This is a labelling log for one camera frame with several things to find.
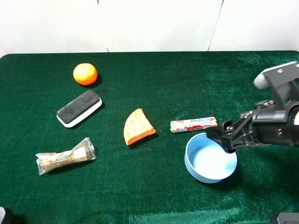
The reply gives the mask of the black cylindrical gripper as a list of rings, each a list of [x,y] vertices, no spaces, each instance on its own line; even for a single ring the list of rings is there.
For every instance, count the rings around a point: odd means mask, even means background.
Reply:
[[[274,101],[256,103],[255,109],[244,112],[233,124],[227,120],[206,129],[206,136],[218,143],[226,153],[236,147],[263,145],[299,145],[299,103],[290,101],[278,110]],[[223,135],[230,133],[230,138]]]

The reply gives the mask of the grey robot base right corner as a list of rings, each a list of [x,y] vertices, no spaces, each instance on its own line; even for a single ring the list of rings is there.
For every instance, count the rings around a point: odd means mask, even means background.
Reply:
[[[298,212],[280,212],[275,214],[271,220],[271,224],[299,224]]]

